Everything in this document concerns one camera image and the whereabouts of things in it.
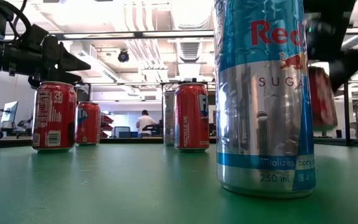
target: red soda can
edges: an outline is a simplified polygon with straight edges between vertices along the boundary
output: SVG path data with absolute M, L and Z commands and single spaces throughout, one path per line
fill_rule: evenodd
M 204 152 L 209 148 L 208 92 L 203 84 L 184 83 L 175 91 L 175 149 Z
M 81 102 L 77 107 L 75 142 L 97 144 L 100 142 L 100 107 L 97 103 Z
M 314 131 L 329 131 L 338 125 L 334 94 L 323 68 L 309 67 L 311 112 Z
M 33 149 L 68 151 L 73 147 L 76 101 L 72 85 L 41 83 L 34 107 Z

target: silver can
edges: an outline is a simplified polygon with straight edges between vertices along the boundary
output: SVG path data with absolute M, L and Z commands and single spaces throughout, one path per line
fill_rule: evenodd
M 163 96 L 163 117 L 164 117 L 164 146 L 173 146 L 175 141 L 175 121 L 173 104 L 175 91 L 166 91 Z
M 215 16 L 218 180 L 256 197 L 309 195 L 316 175 L 302 0 L 215 0 Z

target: green table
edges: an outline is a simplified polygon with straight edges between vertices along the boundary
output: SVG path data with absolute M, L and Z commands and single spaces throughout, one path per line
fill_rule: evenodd
M 0 149 L 0 223 L 358 223 L 358 148 L 316 145 L 318 186 L 296 200 L 224 190 L 215 151 L 184 154 L 158 144 L 60 154 Z

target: security camera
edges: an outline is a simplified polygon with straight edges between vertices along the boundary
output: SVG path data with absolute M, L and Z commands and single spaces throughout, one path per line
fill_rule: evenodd
M 120 61 L 121 63 L 129 61 L 128 50 L 126 49 L 121 50 L 121 52 L 118 55 L 118 61 Z

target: man in white shirt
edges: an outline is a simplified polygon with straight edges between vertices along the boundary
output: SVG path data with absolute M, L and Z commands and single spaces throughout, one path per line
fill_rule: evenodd
M 151 131 L 143 131 L 144 127 L 151 124 L 157 124 L 157 123 L 153 120 L 153 118 L 149 117 L 149 112 L 147 112 L 147 110 L 143 110 L 142 116 L 138 118 L 136 122 L 136 127 L 138 130 L 137 133 L 139 138 L 152 135 Z

